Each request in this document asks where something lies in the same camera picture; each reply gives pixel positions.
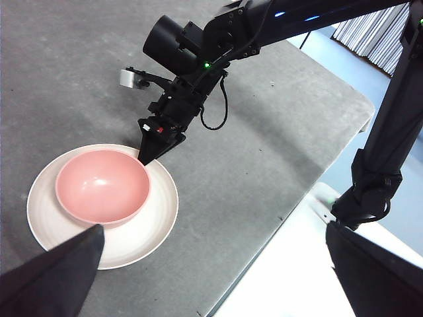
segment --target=gray table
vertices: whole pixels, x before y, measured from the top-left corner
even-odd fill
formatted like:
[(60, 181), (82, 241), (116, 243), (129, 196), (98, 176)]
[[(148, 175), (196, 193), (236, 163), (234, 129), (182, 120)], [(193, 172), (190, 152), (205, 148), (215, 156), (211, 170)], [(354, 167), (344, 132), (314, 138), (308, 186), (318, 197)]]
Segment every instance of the gray table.
[[(137, 119), (161, 91), (120, 87), (119, 70), (133, 65), (171, 77), (141, 53), (155, 21), (167, 13), (203, 26), (221, 4), (3, 3), (2, 271), (42, 252), (25, 204), (45, 165), (92, 143), (139, 147)], [(373, 112), (287, 42), (229, 72), (226, 126), (211, 132), (194, 120), (187, 141), (160, 158), (179, 190), (173, 231), (144, 260), (100, 271), (81, 316), (205, 316)], [(205, 117), (213, 125), (222, 116), (216, 89)]]

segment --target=white floor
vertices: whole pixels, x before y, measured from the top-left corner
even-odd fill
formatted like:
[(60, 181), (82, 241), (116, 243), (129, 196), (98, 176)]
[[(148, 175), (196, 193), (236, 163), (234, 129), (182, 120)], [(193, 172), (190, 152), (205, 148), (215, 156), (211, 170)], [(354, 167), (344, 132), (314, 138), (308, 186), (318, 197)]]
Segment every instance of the white floor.
[[(214, 316), (355, 316), (332, 269), (325, 241), (329, 209), (336, 197), (332, 188), (317, 183)], [(357, 232), (423, 267), (423, 258), (381, 225), (362, 225)]]

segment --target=black cable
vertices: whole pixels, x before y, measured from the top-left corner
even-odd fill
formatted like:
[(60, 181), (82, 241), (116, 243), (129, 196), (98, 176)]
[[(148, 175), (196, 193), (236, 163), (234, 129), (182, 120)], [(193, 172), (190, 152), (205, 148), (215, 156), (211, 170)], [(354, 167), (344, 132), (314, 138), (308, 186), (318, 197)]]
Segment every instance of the black cable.
[(235, 52), (233, 52), (232, 54), (227, 54), (226, 56), (223, 56), (221, 59), (218, 59), (215, 63), (212, 63), (211, 67), (209, 69), (206, 69), (206, 71), (204, 71), (198, 78), (197, 80), (194, 82), (194, 84), (192, 85), (192, 90), (194, 90), (198, 84), (200, 83), (200, 81), (212, 70), (217, 69), (219, 67), (223, 67), (225, 66), (225, 64), (229, 61), (231, 61), (231, 58), (238, 55), (239, 53), (241, 53), (242, 51), (244, 51), (245, 49), (247, 49), (257, 38), (257, 36), (260, 34), (264, 23), (266, 22), (266, 17), (267, 14), (269, 12), (270, 7), (272, 6), (274, 0), (270, 0), (269, 1), (269, 5), (266, 8), (266, 11), (264, 12), (263, 15), (263, 19), (262, 22), (260, 23), (260, 26), (258, 27), (256, 33), (254, 34), (254, 36), (251, 38), (251, 40), (248, 41), (248, 43), (246, 43), (243, 47), (239, 48), (238, 50), (236, 50)]
[(391, 200), (386, 199), (385, 204), (386, 204), (386, 209), (383, 211), (382, 215), (374, 216), (372, 218), (362, 219), (362, 220), (360, 220), (360, 224), (361, 223), (372, 223), (374, 221), (379, 221), (382, 218), (385, 218), (388, 215), (388, 213), (391, 211)]
[(220, 89), (222, 90), (223, 93), (223, 97), (225, 97), (225, 117), (222, 121), (222, 123), (220, 125), (218, 125), (217, 127), (209, 127), (205, 122), (204, 122), (204, 105), (201, 105), (201, 112), (200, 112), (200, 119), (201, 119), (201, 123), (204, 125), (204, 127), (206, 129), (215, 131), (220, 129), (221, 127), (223, 127), (226, 123), (227, 120), (227, 114), (228, 114), (228, 101), (227, 101), (227, 95), (226, 95), (226, 90), (225, 90), (225, 76), (222, 77), (222, 79), (220, 80)]

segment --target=pink bowl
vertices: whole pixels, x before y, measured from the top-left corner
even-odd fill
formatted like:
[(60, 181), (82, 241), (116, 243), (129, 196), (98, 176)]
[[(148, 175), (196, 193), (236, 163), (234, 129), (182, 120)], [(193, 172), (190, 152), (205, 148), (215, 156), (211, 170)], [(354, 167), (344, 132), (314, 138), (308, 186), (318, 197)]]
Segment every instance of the pink bowl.
[(150, 192), (144, 165), (126, 153), (94, 150), (72, 158), (56, 178), (61, 206), (88, 223), (116, 224), (135, 216)]

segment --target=plate rim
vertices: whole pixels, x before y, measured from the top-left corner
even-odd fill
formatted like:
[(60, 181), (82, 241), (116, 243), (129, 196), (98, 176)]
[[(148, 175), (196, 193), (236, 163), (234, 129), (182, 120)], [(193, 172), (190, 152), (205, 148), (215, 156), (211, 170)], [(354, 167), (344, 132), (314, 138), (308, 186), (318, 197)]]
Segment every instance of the plate rim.
[[(107, 146), (110, 146), (110, 145), (114, 145), (114, 146), (117, 146), (117, 147), (125, 147), (125, 148), (128, 148), (128, 149), (131, 149), (131, 150), (136, 150), (136, 151), (138, 151), (137, 149), (135, 149), (135, 148), (133, 148), (133, 147), (129, 147), (129, 146), (127, 146), (127, 145), (121, 145), (121, 144), (115, 144), (115, 143), (98, 143), (98, 144), (90, 144), (90, 145), (83, 145), (82, 147), (77, 147), (77, 148), (75, 148), (75, 149), (72, 149), (72, 150), (69, 150), (69, 151), (67, 151), (67, 152), (64, 152), (64, 153), (62, 153), (61, 155), (59, 155), (58, 157), (56, 157), (54, 160), (52, 160), (51, 162), (49, 162), (39, 173), (38, 173), (38, 175), (37, 175), (37, 177), (35, 177), (35, 179), (34, 179), (34, 181), (33, 181), (33, 183), (32, 183), (32, 185), (31, 185), (31, 188), (30, 188), (30, 190), (29, 190), (29, 193), (28, 193), (28, 198), (27, 198), (27, 200), (26, 200), (26, 222), (28, 223), (28, 225), (29, 225), (29, 228), (30, 228), (30, 230), (31, 230), (31, 233), (32, 233), (32, 236), (35, 238), (35, 240), (37, 241), (37, 243), (45, 250), (45, 251), (49, 251), (49, 249), (47, 249), (41, 242), (40, 242), (40, 240), (38, 239), (38, 237), (37, 237), (37, 235), (35, 234), (35, 232), (34, 232), (34, 229), (33, 229), (33, 227), (32, 227), (32, 223), (31, 223), (31, 220), (30, 220), (30, 217), (29, 217), (29, 203), (30, 203), (30, 197), (31, 197), (31, 193), (32, 193), (32, 190), (34, 189), (34, 186), (35, 186), (35, 183), (37, 182), (37, 180), (39, 179), (39, 177), (41, 176), (41, 174), (45, 171), (45, 170), (47, 170), (49, 167), (50, 167), (50, 165), (52, 165), (53, 164), (53, 162), (55, 162), (57, 159), (59, 159), (59, 158), (61, 158), (62, 156), (64, 156), (64, 155), (66, 155), (67, 153), (69, 153), (69, 152), (72, 152), (72, 151), (76, 151), (76, 150), (78, 150), (78, 149), (82, 149), (82, 148), (85, 148), (85, 147), (93, 147), (93, 146), (105, 146), (105, 147), (107, 147)], [(119, 264), (119, 265), (112, 265), (112, 266), (106, 266), (106, 267), (100, 267), (100, 264), (98, 265), (98, 270), (101, 270), (101, 271), (105, 271), (105, 270), (107, 270), (107, 269), (118, 269), (119, 267), (124, 267), (124, 266), (127, 266), (127, 265), (131, 265), (131, 264), (134, 264), (134, 263), (136, 263), (136, 262), (138, 262), (138, 261), (140, 261), (140, 260), (142, 260), (142, 259), (144, 259), (144, 258), (146, 258), (147, 256), (149, 256), (150, 254), (152, 254), (154, 251), (156, 251), (156, 249), (158, 249), (158, 247), (160, 247), (161, 245), (162, 245), (162, 243), (167, 239), (167, 237), (169, 236), (169, 234), (171, 233), (171, 231), (172, 231), (172, 229), (173, 229), (173, 227), (174, 227), (174, 224), (176, 223), (176, 218), (178, 217), (178, 212), (179, 212), (179, 194), (178, 194), (178, 189), (176, 188), (176, 184), (175, 184), (175, 182), (174, 182), (174, 180), (173, 180), (173, 177), (171, 176), (171, 174), (169, 173), (169, 171), (164, 167), (164, 165), (163, 164), (161, 164), (158, 160), (154, 160), (155, 162), (157, 162), (158, 164), (159, 164), (159, 166), (166, 172), (166, 174), (167, 174), (167, 176), (172, 180), (172, 185), (173, 185), (173, 188), (174, 188), (174, 192), (175, 192), (175, 194), (176, 194), (176, 211), (175, 211), (175, 213), (174, 213), (174, 217), (173, 217), (173, 221), (172, 221), (172, 225), (170, 226), (170, 228), (169, 228), (169, 230), (168, 230), (168, 232), (164, 235), (164, 237), (160, 240), (160, 243), (158, 243), (153, 249), (151, 249), (148, 253), (146, 253), (146, 254), (144, 254), (144, 255), (142, 255), (142, 256), (140, 256), (140, 257), (138, 257), (138, 258), (136, 258), (136, 259), (134, 259), (134, 260), (132, 260), (132, 261), (129, 261), (129, 262), (126, 262), (126, 263), (124, 263), (124, 264)]]

